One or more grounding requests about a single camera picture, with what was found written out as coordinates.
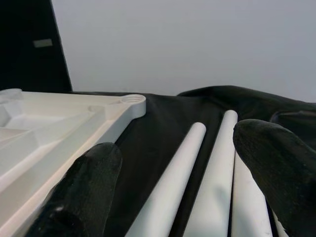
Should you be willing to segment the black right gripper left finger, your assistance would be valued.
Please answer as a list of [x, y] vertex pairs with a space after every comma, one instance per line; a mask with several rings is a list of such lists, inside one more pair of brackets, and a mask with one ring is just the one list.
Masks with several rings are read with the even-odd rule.
[[102, 237], [111, 209], [122, 155], [100, 143], [77, 158], [51, 190], [26, 237]]

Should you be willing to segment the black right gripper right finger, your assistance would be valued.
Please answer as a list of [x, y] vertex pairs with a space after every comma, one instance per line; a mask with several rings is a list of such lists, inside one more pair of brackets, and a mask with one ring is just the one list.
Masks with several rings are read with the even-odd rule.
[[233, 142], [290, 237], [316, 235], [316, 152], [292, 131], [258, 119], [239, 121]]

